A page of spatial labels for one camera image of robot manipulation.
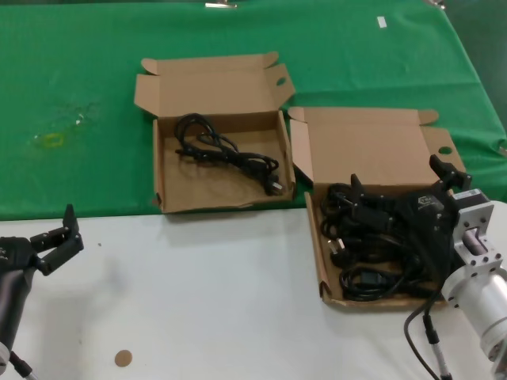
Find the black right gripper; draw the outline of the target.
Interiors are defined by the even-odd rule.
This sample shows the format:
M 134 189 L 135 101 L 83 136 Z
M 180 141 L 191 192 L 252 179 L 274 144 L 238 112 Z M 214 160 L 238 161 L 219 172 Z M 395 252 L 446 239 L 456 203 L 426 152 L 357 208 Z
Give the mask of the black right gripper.
M 456 217 L 451 206 L 452 189 L 469 190 L 471 176 L 452 163 L 430 156 L 430 168 L 439 180 L 428 188 L 395 198 L 368 193 L 356 174 L 350 178 L 353 219 L 374 230 L 391 230 L 397 216 L 406 229 L 410 247 L 421 258 L 434 283 L 444 283 L 452 267 L 453 229 Z

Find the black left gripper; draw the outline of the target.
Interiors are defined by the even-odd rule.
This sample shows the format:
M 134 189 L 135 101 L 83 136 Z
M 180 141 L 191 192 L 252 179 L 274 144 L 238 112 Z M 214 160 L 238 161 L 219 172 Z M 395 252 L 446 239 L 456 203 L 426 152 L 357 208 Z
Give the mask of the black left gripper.
M 34 237 L 1 238 L 1 343 L 13 345 L 34 273 L 49 276 L 84 249 L 72 204 L 63 226 Z

